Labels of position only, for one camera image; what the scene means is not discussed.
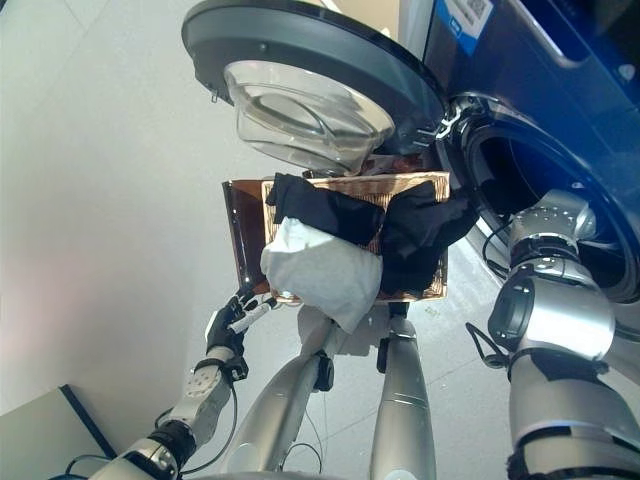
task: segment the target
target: qr code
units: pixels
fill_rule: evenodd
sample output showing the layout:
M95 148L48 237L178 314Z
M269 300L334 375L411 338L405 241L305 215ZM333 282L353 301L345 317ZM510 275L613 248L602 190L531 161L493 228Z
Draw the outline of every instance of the qr code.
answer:
M475 14L476 18L480 20L487 8L487 2L486 0L467 0L467 6Z

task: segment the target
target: washing machine door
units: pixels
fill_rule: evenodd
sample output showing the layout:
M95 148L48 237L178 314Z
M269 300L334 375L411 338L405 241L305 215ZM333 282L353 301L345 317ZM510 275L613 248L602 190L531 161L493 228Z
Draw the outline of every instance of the washing machine door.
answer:
M235 106L240 137L312 170L357 173L375 151L416 153L447 102L426 67L383 34L290 0L210 0L182 27L196 78Z

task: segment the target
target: metal robot leg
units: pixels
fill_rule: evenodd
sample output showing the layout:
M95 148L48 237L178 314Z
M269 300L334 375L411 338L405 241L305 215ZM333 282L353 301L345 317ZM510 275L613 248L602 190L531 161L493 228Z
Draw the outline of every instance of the metal robot leg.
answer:
M431 480L436 462L431 415L413 325L404 315L391 317L384 389L378 408L370 478Z

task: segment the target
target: label sticker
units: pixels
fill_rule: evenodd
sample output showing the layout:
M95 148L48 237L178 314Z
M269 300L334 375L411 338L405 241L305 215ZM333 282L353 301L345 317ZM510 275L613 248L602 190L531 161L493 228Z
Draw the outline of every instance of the label sticker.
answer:
M436 14L471 55L493 10L490 0L436 0Z

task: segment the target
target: washing machine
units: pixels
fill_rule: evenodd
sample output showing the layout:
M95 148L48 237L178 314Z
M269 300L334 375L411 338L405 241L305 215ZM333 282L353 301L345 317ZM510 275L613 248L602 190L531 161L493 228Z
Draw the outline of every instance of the washing machine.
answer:
M581 258L639 328L639 20L631 0L436 0L418 59L311 4L210 0L182 37L247 143L324 175L428 152L472 195L493 255L548 190L587 198L598 231ZM616 340L611 361L640 383L637 345Z

